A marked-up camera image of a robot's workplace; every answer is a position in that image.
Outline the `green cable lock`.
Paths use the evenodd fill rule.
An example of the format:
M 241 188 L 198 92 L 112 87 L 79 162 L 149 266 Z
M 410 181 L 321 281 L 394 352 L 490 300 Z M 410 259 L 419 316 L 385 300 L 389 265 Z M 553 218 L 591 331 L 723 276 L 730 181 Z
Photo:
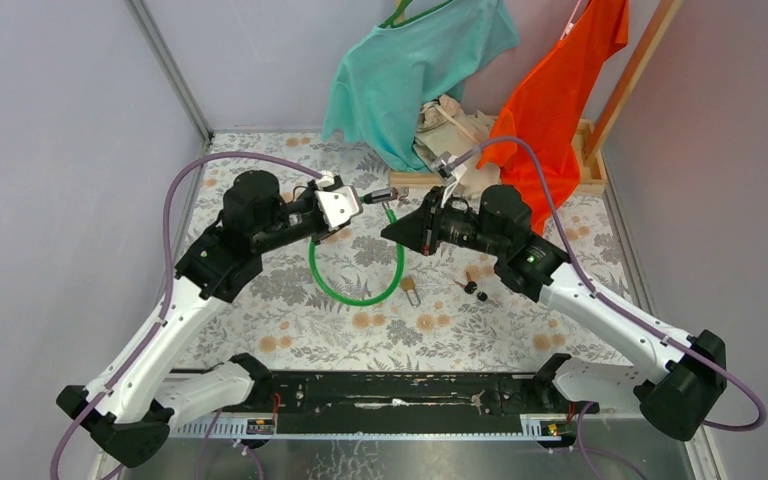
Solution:
M 395 201 L 400 196 L 399 189 L 396 187 L 388 187 L 382 190 L 376 190 L 369 194 L 366 194 L 362 198 L 362 203 L 366 205 L 381 204 L 387 219 L 390 224 L 393 224 L 397 220 L 397 216 L 394 210 L 389 206 L 389 203 Z M 374 264 L 383 264 L 383 240 L 375 240 L 372 237 L 358 237 L 356 243 L 360 246 L 373 246 L 371 252 L 363 253 L 360 250 L 353 256 L 352 262 L 347 262 L 358 273 L 361 271 L 366 272 L 368 267 L 372 267 Z M 383 302 L 390 297 L 396 289 L 400 286 L 400 282 L 404 275 L 405 270 L 405 250 L 400 244 L 395 245 L 395 270 L 394 274 L 389 281 L 386 288 L 379 294 L 368 296 L 367 298 L 352 298 L 344 295 L 341 291 L 335 290 L 332 284 L 328 282 L 328 276 L 323 275 L 319 271 L 316 257 L 317 244 L 311 241 L 308 246 L 308 263 L 311 270 L 312 277 L 319 288 L 333 300 L 342 304 L 354 307 L 367 307 L 376 305 Z

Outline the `black headed keys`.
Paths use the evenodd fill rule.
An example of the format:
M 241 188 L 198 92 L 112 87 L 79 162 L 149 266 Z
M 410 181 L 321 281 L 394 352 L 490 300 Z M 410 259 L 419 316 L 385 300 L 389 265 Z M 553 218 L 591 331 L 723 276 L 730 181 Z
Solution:
M 467 295 L 475 296 L 476 299 L 479 302 L 487 302 L 489 299 L 489 296 L 486 292 L 482 291 L 479 287 L 477 282 L 475 281 L 474 276 L 469 270 L 466 270 L 464 272 L 465 280 L 455 280 L 454 283 L 463 290 Z

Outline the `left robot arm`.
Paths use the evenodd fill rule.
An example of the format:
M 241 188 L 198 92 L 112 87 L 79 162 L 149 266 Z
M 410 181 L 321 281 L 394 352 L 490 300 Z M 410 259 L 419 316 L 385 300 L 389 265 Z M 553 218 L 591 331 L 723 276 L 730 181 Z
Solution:
M 335 231 L 325 204 L 341 200 L 343 187 L 340 176 L 325 174 L 288 202 L 274 174 L 238 175 L 216 220 L 175 265 L 171 293 L 104 372 L 65 387 L 57 405 L 126 468 L 145 463 L 173 430 L 211 411 L 264 407 L 269 372 L 249 354 L 177 385 L 164 380 L 205 324 L 262 272 L 265 253 Z

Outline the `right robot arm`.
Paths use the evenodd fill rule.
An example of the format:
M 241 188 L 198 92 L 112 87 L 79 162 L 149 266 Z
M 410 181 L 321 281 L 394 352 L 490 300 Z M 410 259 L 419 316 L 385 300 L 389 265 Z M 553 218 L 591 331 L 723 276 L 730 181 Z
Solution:
M 680 441 L 696 434 L 727 387 L 718 335 L 670 326 L 593 280 L 532 230 L 532 210 L 513 187 L 485 189 L 478 209 L 459 209 L 443 194 L 432 188 L 382 237 L 424 256 L 448 243 L 495 257 L 494 272 L 508 289 L 570 317 L 634 365 L 644 380 L 632 392 L 652 426 Z

